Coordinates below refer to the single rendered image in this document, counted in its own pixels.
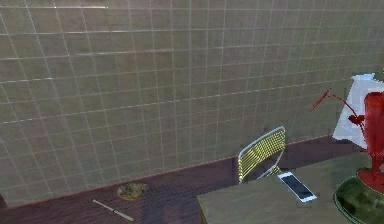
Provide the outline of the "grey stick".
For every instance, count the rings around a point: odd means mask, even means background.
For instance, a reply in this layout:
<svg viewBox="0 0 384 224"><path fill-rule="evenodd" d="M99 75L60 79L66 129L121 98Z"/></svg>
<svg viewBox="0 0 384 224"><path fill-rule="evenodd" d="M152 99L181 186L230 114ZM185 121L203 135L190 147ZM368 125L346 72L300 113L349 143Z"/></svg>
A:
<svg viewBox="0 0 384 224"><path fill-rule="evenodd" d="M118 210L116 210L116 209L114 209L114 208L112 208L112 207L109 207L109 206L107 206L107 205L105 205L105 204L103 204L103 203L101 203L101 202L99 202L99 201L97 201L97 200L95 200L95 199L93 199L92 202L93 202L93 203L96 203L96 204L98 204L98 205L100 205L100 206L102 206L102 207L105 208L105 209L108 209L109 211L111 211L111 212L113 212L113 213L119 215L120 217L122 217L122 218L124 218L124 219L126 219L126 220L128 220L128 221L131 221L131 222L134 221L134 218L133 218L133 217L131 217L131 216L129 216L129 215L126 215L126 214L124 214L124 213L122 213L122 212L120 212L120 211L118 211Z"/></svg>

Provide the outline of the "red plant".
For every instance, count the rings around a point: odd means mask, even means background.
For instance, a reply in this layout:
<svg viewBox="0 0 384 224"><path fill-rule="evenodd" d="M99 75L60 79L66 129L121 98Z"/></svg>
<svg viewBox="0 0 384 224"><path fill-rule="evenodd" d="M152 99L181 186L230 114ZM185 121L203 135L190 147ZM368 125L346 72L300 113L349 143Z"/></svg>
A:
<svg viewBox="0 0 384 224"><path fill-rule="evenodd" d="M359 171L358 177L365 185L384 195L384 172L380 170L384 164L384 91L369 92L365 95L365 112L362 115L358 115L344 99L329 94L329 90L312 105L311 110L325 98L341 101L352 112L348 120L360 128L367 147L366 154L371 159L371 168Z"/></svg>

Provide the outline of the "grey-green table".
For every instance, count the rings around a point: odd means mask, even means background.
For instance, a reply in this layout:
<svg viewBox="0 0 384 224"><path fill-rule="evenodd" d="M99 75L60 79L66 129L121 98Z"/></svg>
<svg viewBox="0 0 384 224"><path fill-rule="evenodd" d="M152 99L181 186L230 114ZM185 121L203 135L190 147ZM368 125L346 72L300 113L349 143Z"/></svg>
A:
<svg viewBox="0 0 384 224"><path fill-rule="evenodd" d="M369 158L352 153L294 169L292 173L316 196L297 196L276 176L219 189L197 197L198 224L352 224L333 195Z"/></svg>

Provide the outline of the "white smartphone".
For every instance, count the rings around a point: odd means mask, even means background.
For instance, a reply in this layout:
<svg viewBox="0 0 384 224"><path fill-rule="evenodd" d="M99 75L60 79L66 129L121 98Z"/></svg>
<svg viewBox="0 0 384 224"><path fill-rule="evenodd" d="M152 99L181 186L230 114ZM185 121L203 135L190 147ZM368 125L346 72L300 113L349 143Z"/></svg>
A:
<svg viewBox="0 0 384 224"><path fill-rule="evenodd" d="M296 197L302 203L306 203L317 198L317 196L292 172L279 174L278 178L296 195Z"/></svg>

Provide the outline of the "yellow-green lump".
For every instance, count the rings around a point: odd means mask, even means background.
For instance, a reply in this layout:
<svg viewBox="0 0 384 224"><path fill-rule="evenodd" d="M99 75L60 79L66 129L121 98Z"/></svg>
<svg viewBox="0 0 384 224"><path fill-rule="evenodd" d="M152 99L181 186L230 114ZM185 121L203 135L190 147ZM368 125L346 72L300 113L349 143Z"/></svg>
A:
<svg viewBox="0 0 384 224"><path fill-rule="evenodd" d="M124 200L136 200L148 189L149 186L144 183L129 183L118 188L117 196Z"/></svg>

